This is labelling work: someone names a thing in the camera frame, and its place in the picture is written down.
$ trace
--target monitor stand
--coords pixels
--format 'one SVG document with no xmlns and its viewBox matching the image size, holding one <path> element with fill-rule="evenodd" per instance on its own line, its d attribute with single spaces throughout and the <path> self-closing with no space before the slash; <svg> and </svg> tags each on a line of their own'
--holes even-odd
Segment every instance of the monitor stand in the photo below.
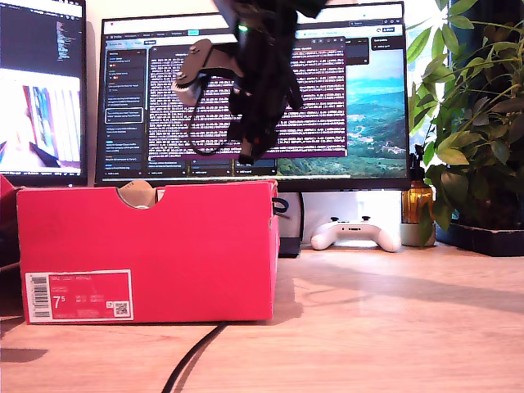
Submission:
<svg viewBox="0 0 524 393">
<path fill-rule="evenodd" d="M 278 258 L 296 258 L 300 254 L 300 244 L 304 236 L 304 199 L 300 192 L 283 193 L 278 197 L 289 203 L 285 214 L 289 220 L 280 220 L 280 249 Z"/>
<path fill-rule="evenodd" d="M 300 254 L 299 237 L 281 237 L 278 258 L 296 258 Z"/>
</svg>

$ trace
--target red shoe box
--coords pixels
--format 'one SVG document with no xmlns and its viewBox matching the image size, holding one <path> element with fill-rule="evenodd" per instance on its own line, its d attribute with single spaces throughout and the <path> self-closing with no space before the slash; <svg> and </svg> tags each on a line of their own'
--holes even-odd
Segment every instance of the red shoe box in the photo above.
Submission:
<svg viewBox="0 0 524 393">
<path fill-rule="evenodd" d="M 273 317 L 272 181 L 164 188 L 136 209 L 116 188 L 18 192 L 28 323 L 164 323 Z"/>
</svg>

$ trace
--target landscape wallpaper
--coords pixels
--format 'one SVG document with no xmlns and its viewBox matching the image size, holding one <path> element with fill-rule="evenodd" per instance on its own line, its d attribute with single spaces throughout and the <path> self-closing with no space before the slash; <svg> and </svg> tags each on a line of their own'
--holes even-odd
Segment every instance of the landscape wallpaper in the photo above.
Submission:
<svg viewBox="0 0 524 393">
<path fill-rule="evenodd" d="M 406 175 L 403 52 L 372 52 L 369 65 L 346 67 L 346 83 L 348 156 L 278 159 L 278 174 L 349 174 L 354 178 Z"/>
</svg>

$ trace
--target size number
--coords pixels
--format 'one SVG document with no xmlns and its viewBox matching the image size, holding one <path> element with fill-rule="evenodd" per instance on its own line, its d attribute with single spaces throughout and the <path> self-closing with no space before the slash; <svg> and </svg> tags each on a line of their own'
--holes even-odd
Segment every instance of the size number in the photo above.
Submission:
<svg viewBox="0 0 524 393">
<path fill-rule="evenodd" d="M 52 297 L 53 299 L 53 303 L 55 305 L 55 309 L 58 308 L 58 305 L 60 304 L 60 302 L 65 302 L 66 301 L 66 297 L 65 296 L 53 296 Z"/>
</svg>

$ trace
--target qr code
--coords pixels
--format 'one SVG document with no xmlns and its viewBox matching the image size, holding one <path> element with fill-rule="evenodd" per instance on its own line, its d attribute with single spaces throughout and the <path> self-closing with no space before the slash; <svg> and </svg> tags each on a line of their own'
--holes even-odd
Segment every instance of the qr code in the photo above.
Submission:
<svg viewBox="0 0 524 393">
<path fill-rule="evenodd" d="M 128 301 L 114 301 L 113 310 L 116 317 L 129 317 L 129 302 Z"/>
</svg>

